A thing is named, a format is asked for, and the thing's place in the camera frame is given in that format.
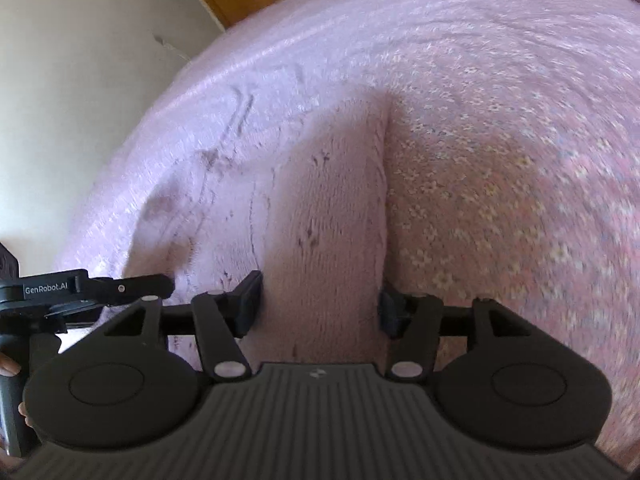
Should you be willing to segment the person's left hand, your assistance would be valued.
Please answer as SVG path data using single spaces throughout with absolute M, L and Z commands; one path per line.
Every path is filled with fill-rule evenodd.
M 1 433 L 4 450 L 12 458 L 23 458 L 29 450 L 29 432 L 18 410 L 23 401 L 24 382 L 21 367 L 1 355 Z

